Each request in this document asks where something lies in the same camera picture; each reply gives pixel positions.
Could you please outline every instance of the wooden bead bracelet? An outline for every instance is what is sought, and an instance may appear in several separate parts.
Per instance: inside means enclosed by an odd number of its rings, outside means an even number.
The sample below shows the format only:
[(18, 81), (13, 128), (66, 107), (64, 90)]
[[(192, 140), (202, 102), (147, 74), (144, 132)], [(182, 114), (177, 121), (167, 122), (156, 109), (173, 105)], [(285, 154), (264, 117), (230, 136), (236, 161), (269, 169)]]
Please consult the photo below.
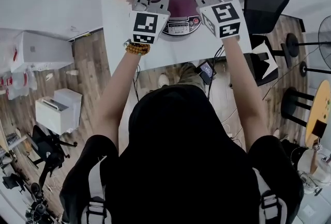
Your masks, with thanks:
[(125, 50), (131, 54), (143, 56), (149, 52), (150, 48), (149, 44), (129, 43)]

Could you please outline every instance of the backpack strap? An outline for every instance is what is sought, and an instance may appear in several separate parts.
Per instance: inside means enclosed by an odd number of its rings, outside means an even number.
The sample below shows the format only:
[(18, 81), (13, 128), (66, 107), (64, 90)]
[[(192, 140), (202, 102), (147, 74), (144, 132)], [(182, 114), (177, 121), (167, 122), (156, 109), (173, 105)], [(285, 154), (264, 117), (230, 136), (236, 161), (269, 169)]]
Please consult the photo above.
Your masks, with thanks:
[(112, 219), (109, 211), (106, 209), (104, 189), (101, 183), (100, 164), (103, 157), (89, 172), (88, 185), (91, 200), (84, 209), (81, 224), (111, 224)]
[(261, 204), (259, 206), (260, 224), (285, 224), (288, 211), (285, 202), (271, 191), (259, 171), (255, 168), (253, 170), (257, 176), (261, 195)]

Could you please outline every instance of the white desk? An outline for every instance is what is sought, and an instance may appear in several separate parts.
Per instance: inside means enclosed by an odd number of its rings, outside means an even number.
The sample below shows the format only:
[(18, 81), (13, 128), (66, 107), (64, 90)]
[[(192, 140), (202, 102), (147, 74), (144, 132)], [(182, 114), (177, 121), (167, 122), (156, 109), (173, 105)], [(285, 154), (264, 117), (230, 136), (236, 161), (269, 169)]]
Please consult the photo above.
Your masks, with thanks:
[[(232, 4), (241, 21), (240, 47), (243, 53), (250, 53), (252, 48), (240, 2), (233, 0)], [(104, 39), (112, 74), (125, 53), (123, 43), (130, 37), (129, 13), (132, 9), (127, 0), (101, 0), (101, 5)], [(200, 25), (195, 32), (184, 37), (174, 38), (161, 33), (150, 52), (141, 58), (140, 69), (212, 58), (221, 45), (222, 41), (215, 38), (205, 25)]]

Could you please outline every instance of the white appliance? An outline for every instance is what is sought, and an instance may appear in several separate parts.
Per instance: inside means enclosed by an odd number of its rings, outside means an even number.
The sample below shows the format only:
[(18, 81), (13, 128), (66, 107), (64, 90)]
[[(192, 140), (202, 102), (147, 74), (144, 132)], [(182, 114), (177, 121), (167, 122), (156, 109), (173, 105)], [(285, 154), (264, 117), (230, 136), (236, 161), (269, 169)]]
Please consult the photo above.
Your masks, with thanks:
[(60, 69), (73, 63), (71, 43), (48, 37), (22, 32), (15, 39), (11, 72)]
[(54, 97), (36, 100), (36, 121), (58, 135), (79, 126), (82, 95), (69, 89), (54, 92)]

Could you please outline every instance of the control panel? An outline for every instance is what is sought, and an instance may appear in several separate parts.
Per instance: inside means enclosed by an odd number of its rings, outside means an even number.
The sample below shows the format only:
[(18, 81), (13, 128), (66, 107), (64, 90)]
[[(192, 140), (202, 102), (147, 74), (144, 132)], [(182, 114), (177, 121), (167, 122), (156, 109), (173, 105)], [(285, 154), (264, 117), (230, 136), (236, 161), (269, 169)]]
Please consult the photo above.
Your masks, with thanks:
[(190, 16), (185, 20), (168, 20), (163, 32), (170, 36), (186, 36), (193, 33), (201, 24), (199, 15)]

